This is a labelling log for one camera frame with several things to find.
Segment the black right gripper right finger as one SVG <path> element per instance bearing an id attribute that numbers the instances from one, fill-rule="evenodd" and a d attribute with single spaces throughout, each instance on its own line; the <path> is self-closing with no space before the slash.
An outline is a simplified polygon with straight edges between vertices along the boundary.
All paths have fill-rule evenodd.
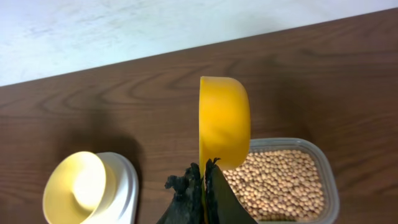
<path id="1" fill-rule="evenodd" d="M 209 159 L 205 170 L 205 202 L 209 224 L 257 224 L 235 196 L 216 162 Z"/>

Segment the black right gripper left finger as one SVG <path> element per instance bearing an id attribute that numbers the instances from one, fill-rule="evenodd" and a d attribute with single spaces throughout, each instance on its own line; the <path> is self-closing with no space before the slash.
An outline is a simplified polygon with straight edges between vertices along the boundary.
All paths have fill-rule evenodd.
<path id="1" fill-rule="evenodd" d="M 198 164 L 191 163 L 183 176 L 170 175 L 165 188 L 173 188 L 173 199 L 157 224 L 202 224 L 204 208 L 201 202 L 203 178 Z"/>

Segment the yellow measuring scoop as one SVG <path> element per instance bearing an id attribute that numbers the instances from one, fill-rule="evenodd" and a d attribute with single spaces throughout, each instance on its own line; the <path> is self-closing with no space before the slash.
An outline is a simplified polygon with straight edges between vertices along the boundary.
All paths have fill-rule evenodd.
<path id="1" fill-rule="evenodd" d="M 230 77 L 201 77 L 199 92 L 199 167 L 220 158 L 221 170 L 239 167 L 251 140 L 251 114 L 245 87 Z"/>

